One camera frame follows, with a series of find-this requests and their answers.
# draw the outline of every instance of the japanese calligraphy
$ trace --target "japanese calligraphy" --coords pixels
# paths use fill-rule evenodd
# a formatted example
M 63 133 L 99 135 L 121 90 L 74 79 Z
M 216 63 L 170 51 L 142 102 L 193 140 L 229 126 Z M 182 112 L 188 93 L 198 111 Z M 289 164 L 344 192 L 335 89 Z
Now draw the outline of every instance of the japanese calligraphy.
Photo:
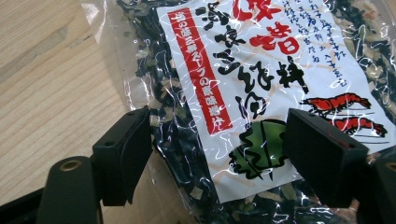
M 231 57 L 230 55 L 231 55 L 230 49 L 226 49 L 222 52 L 213 54 L 213 57 L 215 57 L 217 59 L 221 59 L 221 61 L 226 64 L 225 67 L 221 66 L 218 69 L 219 73 L 224 76 L 230 74 L 233 70 L 235 70 L 236 68 L 238 68 L 241 65 L 240 62 L 234 63 L 233 61 L 235 60 L 235 58 Z
M 230 25 L 226 26 L 227 32 L 224 35 L 215 35 L 216 42 L 224 41 L 227 48 L 231 48 L 233 45 L 246 44 L 247 42 L 243 39 L 236 39 L 237 33 L 235 29 L 232 29 Z
M 209 3 L 206 7 L 199 7 L 195 9 L 195 15 L 200 16 L 207 13 L 207 16 L 202 18 L 203 21 L 209 21 L 207 25 L 204 26 L 204 30 L 210 30 L 213 28 L 213 24 L 217 21 L 220 21 L 221 25 L 225 25 L 228 23 L 230 19 L 230 15 L 225 12 L 220 12 L 216 10 L 216 7 L 219 5 L 219 2 Z
M 264 98 L 256 95 L 254 91 L 251 91 L 247 95 L 245 102 L 239 96 L 235 96 L 235 100 L 239 105 L 239 111 L 241 112 L 243 118 L 248 116 L 247 108 L 249 108 L 250 112 L 253 113 L 253 119 L 256 119 L 257 116 L 263 115 L 265 113 L 267 103 Z
M 247 21 L 254 19 L 255 21 L 261 21 L 263 18 L 271 20 L 273 14 L 281 11 L 279 8 L 270 8 L 271 0 L 246 0 L 248 2 L 249 12 L 243 11 L 240 7 L 240 0 L 233 1 L 233 16 L 239 21 Z M 254 8 L 259 10 L 259 13 L 253 18 Z
M 288 56 L 289 66 L 286 68 L 286 65 L 279 63 L 279 69 L 276 70 L 277 74 L 280 75 L 279 84 L 282 84 L 284 88 L 290 88 L 290 83 L 297 81 L 298 84 L 303 88 L 305 94 L 309 93 L 309 89 L 305 84 L 303 79 L 304 71 L 299 69 L 298 66 L 294 63 L 293 58 Z
M 275 28 L 267 27 L 267 30 L 270 32 L 269 35 L 251 37 L 249 40 L 250 44 L 254 47 L 262 46 L 265 50 L 273 50 L 277 44 L 280 51 L 284 54 L 290 55 L 296 53 L 300 45 L 294 37 L 288 36 L 288 33 L 291 33 L 290 27 L 280 24 L 279 21 L 275 23 L 275 26 Z

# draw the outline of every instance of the white label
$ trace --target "white label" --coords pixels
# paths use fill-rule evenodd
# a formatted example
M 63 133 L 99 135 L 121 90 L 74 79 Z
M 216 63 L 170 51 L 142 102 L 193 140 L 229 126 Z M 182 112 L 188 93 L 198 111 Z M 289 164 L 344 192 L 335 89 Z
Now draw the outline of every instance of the white label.
M 322 0 L 191 1 L 157 9 L 222 203 L 300 178 L 282 152 L 289 108 L 370 148 L 395 145 Z

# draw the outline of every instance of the clear plastic packaging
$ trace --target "clear plastic packaging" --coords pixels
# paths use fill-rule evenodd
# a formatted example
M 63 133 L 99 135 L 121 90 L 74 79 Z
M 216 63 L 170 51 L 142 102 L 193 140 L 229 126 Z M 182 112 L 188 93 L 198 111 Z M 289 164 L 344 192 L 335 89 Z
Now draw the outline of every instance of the clear plastic packaging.
M 389 12 L 385 3 L 85 0 L 82 5 L 89 21 L 99 20 L 98 15 L 103 15 L 101 22 L 96 23 L 101 24 L 96 26 L 98 41 L 104 25 L 109 25 L 127 105 L 131 110 L 145 105 L 150 108 L 154 146 L 197 222 L 356 222 L 358 203 L 348 209 L 320 204 L 279 147 L 273 147 L 279 146 L 281 139 L 271 138 L 268 130 L 280 136 L 287 108 L 297 107 L 328 119 L 363 142 L 371 149 L 370 163 L 395 152 L 396 29 L 391 15 L 384 13 Z M 320 13 L 331 19 L 322 19 Z M 301 25 L 303 21 L 307 21 L 306 26 Z M 314 30 L 314 22 L 319 30 Z M 191 29 L 182 32 L 185 27 Z M 258 32 L 254 33 L 254 27 L 259 27 Z M 202 50 L 198 50 L 199 57 L 196 54 L 194 57 L 197 50 L 186 47 L 192 46 L 193 40 L 196 49 L 207 51 L 208 60 L 205 57 L 201 60 Z M 349 56 L 342 49 L 347 49 Z M 353 62 L 340 60 L 345 57 Z M 325 73 L 332 76 L 329 80 L 319 75 L 313 77 L 324 73 L 320 70 L 323 66 L 332 67 Z M 204 72 L 203 68 L 210 70 L 208 67 L 212 68 L 213 77 Z M 214 96 L 220 95 L 214 99 L 218 104 L 211 104 L 213 98 L 205 102 L 205 96 L 211 94 L 204 87 L 219 92 L 212 92 Z M 249 105 L 249 99 L 254 99 L 254 104 Z M 203 107 L 204 103 L 218 108 Z M 224 108 L 231 110 L 228 117 L 222 114 Z M 260 160 L 263 164 L 254 163 L 259 158 L 255 156 L 257 145 L 262 142 L 257 143 L 254 139 L 257 136 L 251 135 L 259 129 L 267 131 L 265 140 L 272 144 L 271 148 L 258 146 L 269 153 L 267 161 Z M 226 153 L 218 147 L 221 145 Z M 250 154 L 237 154 L 240 151 Z

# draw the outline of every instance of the red shrimp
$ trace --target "red shrimp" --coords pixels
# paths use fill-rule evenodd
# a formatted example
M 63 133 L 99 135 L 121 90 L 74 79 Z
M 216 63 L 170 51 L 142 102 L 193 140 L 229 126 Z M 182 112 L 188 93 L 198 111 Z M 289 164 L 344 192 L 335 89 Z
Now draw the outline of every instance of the red shrimp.
M 372 120 L 360 117 L 351 117 L 344 119 L 326 119 L 332 126 L 336 127 L 340 131 L 352 135 L 361 129 L 375 130 L 375 133 L 381 137 L 385 137 L 388 131 L 384 128 L 384 125 L 377 124 Z
M 340 112 L 343 109 L 355 103 L 370 109 L 371 104 L 366 98 L 360 98 L 359 95 L 347 92 L 331 98 L 309 98 L 300 102 L 300 105 L 311 105 L 309 112 L 318 113 L 321 117 L 326 117 L 330 113 Z

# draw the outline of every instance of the wooden surface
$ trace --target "wooden surface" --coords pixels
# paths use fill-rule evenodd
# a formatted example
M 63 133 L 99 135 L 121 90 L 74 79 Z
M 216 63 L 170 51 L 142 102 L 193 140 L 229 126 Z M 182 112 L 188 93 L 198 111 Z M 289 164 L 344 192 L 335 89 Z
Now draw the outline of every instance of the wooden surface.
M 90 156 L 126 111 L 122 90 L 78 0 L 0 1 L 0 204 L 42 188 L 55 162 Z M 105 222 L 190 223 L 169 174 L 151 182 L 147 169 L 134 204 L 106 208 Z

